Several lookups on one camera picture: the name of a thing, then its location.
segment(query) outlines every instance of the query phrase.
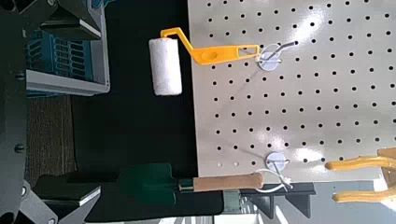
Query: wooden handle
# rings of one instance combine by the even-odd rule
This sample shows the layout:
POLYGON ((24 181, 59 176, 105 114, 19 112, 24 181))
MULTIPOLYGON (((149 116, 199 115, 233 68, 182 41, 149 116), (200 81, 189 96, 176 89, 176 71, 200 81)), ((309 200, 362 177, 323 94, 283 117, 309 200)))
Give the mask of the wooden handle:
POLYGON ((194 192, 226 189, 260 189, 264 184, 262 175, 228 175, 216 177, 196 177, 193 179, 194 192))

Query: yellow roller handle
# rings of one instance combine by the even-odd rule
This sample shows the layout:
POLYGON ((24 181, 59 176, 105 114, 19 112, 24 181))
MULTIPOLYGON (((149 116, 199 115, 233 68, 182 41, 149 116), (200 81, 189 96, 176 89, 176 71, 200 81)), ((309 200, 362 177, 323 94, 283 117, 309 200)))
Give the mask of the yellow roller handle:
MULTIPOLYGON (((372 166, 396 169, 396 160, 381 156, 361 156, 347 161, 330 161, 325 166, 332 171, 355 170, 372 166)), ((384 191, 345 191, 335 193, 332 199, 337 203, 379 203, 396 199, 396 187, 384 191)))
POLYGON ((371 166, 396 169, 396 160, 381 156, 360 156, 347 161, 329 161, 325 165, 328 170, 332 171, 355 170, 371 166))
POLYGON ((335 193, 332 199, 337 203, 380 203, 396 199, 396 187, 384 191, 345 191, 335 193))
POLYGON ((191 57, 199 64, 226 63, 241 59, 255 58, 260 54, 260 47, 258 45, 215 46, 194 49, 179 27, 161 31, 161 38, 166 38, 169 35, 178 35, 191 57), (239 55, 240 49, 255 49, 255 53, 241 56, 239 55))

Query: gray carpet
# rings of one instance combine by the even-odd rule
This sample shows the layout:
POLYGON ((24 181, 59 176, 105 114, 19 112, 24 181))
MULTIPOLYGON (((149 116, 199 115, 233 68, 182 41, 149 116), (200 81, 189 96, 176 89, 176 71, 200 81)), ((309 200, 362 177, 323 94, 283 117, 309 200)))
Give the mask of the gray carpet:
POLYGON ((76 171, 70 96, 28 99, 25 179, 76 171))

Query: pegboard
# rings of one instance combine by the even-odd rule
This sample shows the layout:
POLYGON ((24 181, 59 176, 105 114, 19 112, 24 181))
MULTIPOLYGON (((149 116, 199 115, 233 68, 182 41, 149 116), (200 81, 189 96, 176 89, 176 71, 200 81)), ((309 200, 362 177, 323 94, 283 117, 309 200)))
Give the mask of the pegboard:
POLYGON ((199 176, 254 172, 271 151, 293 182, 380 176, 324 163, 396 146, 396 2, 189 0, 189 17, 196 48, 296 44, 273 72, 192 63, 199 176))

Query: yellow handle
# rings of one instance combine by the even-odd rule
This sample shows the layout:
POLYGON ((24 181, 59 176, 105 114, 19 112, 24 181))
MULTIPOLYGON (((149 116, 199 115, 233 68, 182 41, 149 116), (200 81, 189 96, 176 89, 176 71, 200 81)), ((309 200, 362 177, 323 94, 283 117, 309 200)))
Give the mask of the yellow handle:
MULTIPOLYGON (((396 160, 381 156, 361 156, 347 161, 329 161, 326 168, 332 171, 355 170, 364 167, 380 166, 396 169, 396 160)), ((396 199, 396 187, 384 191, 345 191, 335 193, 332 199, 337 203, 363 202, 379 203, 396 199)))
POLYGON ((210 48, 194 49, 179 27, 161 31, 162 38, 166 38, 169 35, 178 35, 191 57, 199 64, 225 63, 254 58, 260 54, 260 47, 258 45, 215 46, 210 48), (255 53, 240 56, 240 49, 255 49, 255 53))
POLYGON ((381 156, 361 156, 347 161, 329 161, 325 166, 332 171, 355 170, 370 166, 396 169, 396 160, 381 156))
POLYGON ((335 193, 332 199, 337 203, 380 203, 385 200, 396 199, 396 187, 384 191, 345 191, 335 193))

